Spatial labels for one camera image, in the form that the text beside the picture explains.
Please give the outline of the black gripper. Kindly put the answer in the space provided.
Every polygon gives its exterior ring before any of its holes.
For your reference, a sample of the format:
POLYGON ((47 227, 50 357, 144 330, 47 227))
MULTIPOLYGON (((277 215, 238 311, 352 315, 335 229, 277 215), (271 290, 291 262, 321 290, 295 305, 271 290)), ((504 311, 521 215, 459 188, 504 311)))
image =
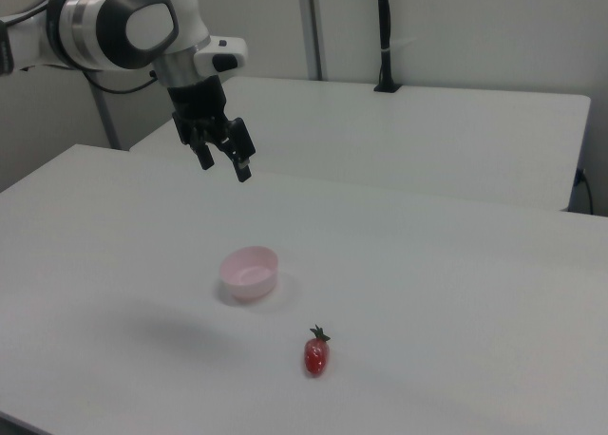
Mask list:
POLYGON ((180 141, 190 145, 203 170, 214 164, 208 142, 218 146, 233 164, 239 182, 251 176, 250 158, 256 148, 244 120, 227 119, 226 96, 219 76, 210 76, 193 85, 167 89, 180 141))

